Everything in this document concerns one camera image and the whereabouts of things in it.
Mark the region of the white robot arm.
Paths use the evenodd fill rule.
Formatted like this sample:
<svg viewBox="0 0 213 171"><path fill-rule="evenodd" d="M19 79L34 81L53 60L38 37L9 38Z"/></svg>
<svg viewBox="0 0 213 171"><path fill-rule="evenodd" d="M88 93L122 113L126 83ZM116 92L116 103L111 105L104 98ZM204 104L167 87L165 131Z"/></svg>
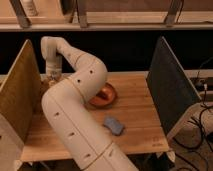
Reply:
<svg viewBox="0 0 213 171"><path fill-rule="evenodd" d="M49 77L60 78L62 58L74 69L44 93L41 103L49 124L78 167L82 171L138 171L85 108L106 83L105 64L61 37L43 37L41 52Z"/></svg>

